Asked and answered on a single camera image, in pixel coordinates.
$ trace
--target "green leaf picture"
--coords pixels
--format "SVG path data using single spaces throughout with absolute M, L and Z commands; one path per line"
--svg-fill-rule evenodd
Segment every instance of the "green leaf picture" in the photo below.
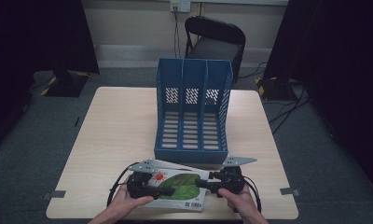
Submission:
M 173 196 L 160 196 L 166 200 L 189 200 L 199 196 L 200 189 L 195 185 L 195 179 L 200 179 L 196 174 L 175 175 L 160 183 L 159 188 L 174 188 Z

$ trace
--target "red sun graphic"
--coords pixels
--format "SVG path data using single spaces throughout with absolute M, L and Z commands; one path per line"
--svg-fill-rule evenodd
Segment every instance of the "red sun graphic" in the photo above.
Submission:
M 167 179 L 167 173 L 164 172 L 164 171 L 159 171 L 157 173 L 155 173 L 153 176 L 152 176 L 152 179 L 155 180 L 155 183 L 158 183 L 158 182 L 163 182 L 165 179 Z

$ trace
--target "gray carpet floor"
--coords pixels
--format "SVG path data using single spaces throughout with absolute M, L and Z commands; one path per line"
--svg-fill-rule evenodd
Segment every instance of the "gray carpet floor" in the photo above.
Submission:
M 241 76 L 254 70 L 242 68 Z M 32 89 L 28 110 L 0 144 L 0 223 L 87 223 L 48 219 L 48 201 L 41 197 L 56 188 L 97 88 L 155 87 L 155 75 L 156 68 L 102 68 L 101 75 L 88 79 L 79 98 L 43 97 L 45 86 Z M 33 87 L 50 76 L 51 72 L 36 73 Z M 254 78 L 240 78 L 233 89 L 256 91 Z M 307 99 L 302 86 L 295 85 L 295 92 Z M 288 103 L 262 100 L 268 120 L 293 106 Z M 271 129 L 282 120 L 273 121 Z M 274 134 L 291 188 L 301 195 L 296 197 L 297 219 L 269 223 L 373 223 L 373 187 L 325 124 L 307 102 Z

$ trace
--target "black stand base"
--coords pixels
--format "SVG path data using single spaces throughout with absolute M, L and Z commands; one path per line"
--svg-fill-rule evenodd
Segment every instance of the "black stand base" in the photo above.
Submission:
M 297 96 L 288 84 L 283 84 L 276 77 L 271 79 L 256 78 L 256 85 L 262 99 L 271 101 L 295 101 Z
M 87 82 L 88 75 L 80 75 L 78 73 L 70 72 L 72 81 L 67 84 L 62 84 L 55 77 L 53 78 L 48 87 L 42 91 L 41 95 L 44 96 L 57 96 L 57 97 L 79 97 L 79 94 L 84 89 Z

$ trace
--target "black chair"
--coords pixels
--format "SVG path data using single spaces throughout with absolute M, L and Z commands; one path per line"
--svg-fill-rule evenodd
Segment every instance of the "black chair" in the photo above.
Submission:
M 234 24 L 202 16 L 188 18 L 185 27 L 186 58 L 229 60 L 233 68 L 233 81 L 236 82 L 245 46 L 242 30 Z M 190 34 L 199 37 L 195 46 L 192 45 Z

